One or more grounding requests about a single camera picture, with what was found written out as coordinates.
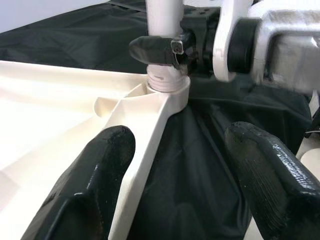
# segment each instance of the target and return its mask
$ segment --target white plastic part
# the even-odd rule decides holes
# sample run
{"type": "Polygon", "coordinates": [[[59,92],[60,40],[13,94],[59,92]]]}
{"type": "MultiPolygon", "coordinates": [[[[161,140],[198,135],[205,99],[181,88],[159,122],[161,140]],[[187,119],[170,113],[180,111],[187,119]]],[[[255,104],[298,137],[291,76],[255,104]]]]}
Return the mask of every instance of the white plastic part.
{"type": "Polygon", "coordinates": [[[219,24],[213,44],[213,72],[220,80],[229,82],[235,74],[228,70],[228,49],[230,39],[239,18],[246,17],[253,0],[223,0],[219,24]]]}
{"type": "Polygon", "coordinates": [[[275,10],[319,10],[319,0],[263,0],[253,5],[248,11],[249,18],[261,18],[275,10]]]}
{"type": "MultiPolygon", "coordinates": [[[[177,37],[182,29],[183,0],[146,0],[150,36],[177,37]]],[[[184,85],[184,76],[173,66],[149,65],[148,83],[156,91],[175,92],[184,85]]]]}
{"type": "Polygon", "coordinates": [[[301,158],[301,163],[320,180],[320,148],[307,151],[301,158]]]}
{"type": "Polygon", "coordinates": [[[0,61],[0,239],[20,239],[59,176],[115,125],[136,141],[108,239],[127,238],[167,119],[189,96],[188,77],[171,93],[152,90],[147,78],[0,61]]]}

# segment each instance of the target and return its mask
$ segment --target black clamp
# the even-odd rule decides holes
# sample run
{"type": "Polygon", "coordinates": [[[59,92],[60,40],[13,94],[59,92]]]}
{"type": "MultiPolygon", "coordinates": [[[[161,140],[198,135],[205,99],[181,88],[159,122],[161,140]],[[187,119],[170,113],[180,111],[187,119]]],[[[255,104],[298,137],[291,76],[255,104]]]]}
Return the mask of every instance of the black clamp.
{"type": "Polygon", "coordinates": [[[188,9],[180,22],[180,36],[141,36],[130,43],[130,54],[142,63],[174,66],[188,74],[196,69],[212,72],[219,14],[217,7],[188,9]]]}
{"type": "MultiPolygon", "coordinates": [[[[183,30],[180,36],[141,36],[130,43],[130,54],[148,65],[174,66],[185,74],[197,72],[212,75],[219,17],[219,7],[186,9],[180,22],[183,30]]],[[[242,18],[235,25],[228,49],[229,72],[250,72],[259,23],[259,19],[242,18]]]]}

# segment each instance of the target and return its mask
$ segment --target black cloth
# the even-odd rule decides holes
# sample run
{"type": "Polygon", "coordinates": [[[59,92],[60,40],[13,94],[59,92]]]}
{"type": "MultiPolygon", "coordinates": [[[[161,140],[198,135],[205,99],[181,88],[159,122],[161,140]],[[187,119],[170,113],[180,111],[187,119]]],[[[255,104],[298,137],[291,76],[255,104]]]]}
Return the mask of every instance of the black cloth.
{"type": "MultiPolygon", "coordinates": [[[[113,0],[0,34],[0,60],[146,73],[129,43],[147,35],[144,0],[113,0]]],[[[310,110],[302,95],[191,76],[188,106],[170,117],[129,240],[241,240],[251,214],[224,145],[233,122],[252,123],[296,153],[310,110]]]]}

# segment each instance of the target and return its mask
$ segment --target black plastic part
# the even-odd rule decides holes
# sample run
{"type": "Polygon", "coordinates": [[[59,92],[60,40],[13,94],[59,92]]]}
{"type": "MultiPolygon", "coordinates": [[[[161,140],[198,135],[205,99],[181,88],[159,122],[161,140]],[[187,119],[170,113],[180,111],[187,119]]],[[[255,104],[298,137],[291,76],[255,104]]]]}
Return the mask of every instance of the black plastic part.
{"type": "Polygon", "coordinates": [[[320,239],[320,182],[275,136],[247,122],[225,132],[231,165],[265,240],[320,239]]]}
{"type": "Polygon", "coordinates": [[[107,239],[135,148],[125,126],[100,132],[57,180],[21,240],[107,239]]]}
{"type": "Polygon", "coordinates": [[[255,35],[260,19],[242,18],[234,27],[228,50],[229,72],[248,74],[253,61],[255,35]]]}
{"type": "Polygon", "coordinates": [[[131,57],[144,64],[174,66],[179,69],[178,61],[171,46],[172,38],[160,36],[141,36],[130,42],[131,57]]]}
{"type": "Polygon", "coordinates": [[[197,7],[185,13],[180,26],[195,36],[197,72],[213,72],[212,55],[216,30],[219,22],[219,7],[197,7]]]}

